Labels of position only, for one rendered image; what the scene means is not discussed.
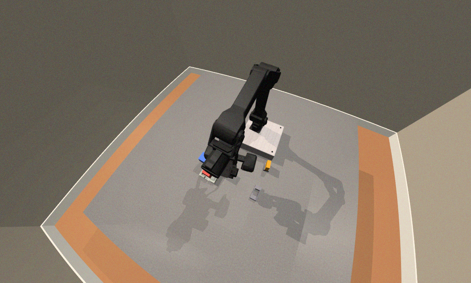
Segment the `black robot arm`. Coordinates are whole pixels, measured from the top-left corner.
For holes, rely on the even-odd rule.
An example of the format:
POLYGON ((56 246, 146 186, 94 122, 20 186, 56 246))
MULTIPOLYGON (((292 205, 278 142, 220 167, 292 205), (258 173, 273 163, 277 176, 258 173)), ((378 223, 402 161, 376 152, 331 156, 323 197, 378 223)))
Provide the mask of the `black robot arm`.
POLYGON ((215 178, 237 177, 237 160, 229 157, 233 158, 239 151, 245 138, 246 116, 256 100, 255 108, 249 116, 249 120, 253 121, 249 129, 259 134, 268 120, 265 107, 269 91, 278 82, 280 75, 278 67, 264 62, 254 64, 233 105, 213 123, 208 141, 213 150, 201 165, 209 175, 215 178))

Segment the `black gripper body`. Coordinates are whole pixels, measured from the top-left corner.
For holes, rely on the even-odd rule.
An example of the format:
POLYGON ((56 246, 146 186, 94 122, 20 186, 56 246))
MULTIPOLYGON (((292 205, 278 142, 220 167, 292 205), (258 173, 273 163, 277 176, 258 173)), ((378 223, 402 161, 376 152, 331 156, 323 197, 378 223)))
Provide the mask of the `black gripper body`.
MULTIPOLYGON (((209 154, 212 152, 213 148, 211 146, 207 146, 204 157, 205 159, 208 158, 209 154)), ((257 156, 254 154, 247 153, 246 156, 238 154, 238 152, 233 156, 233 158, 229 157, 230 159, 236 159, 239 162, 243 162, 243 170, 253 172, 255 170, 255 164, 257 161, 257 156), (244 158, 244 159, 243 159, 244 158)))

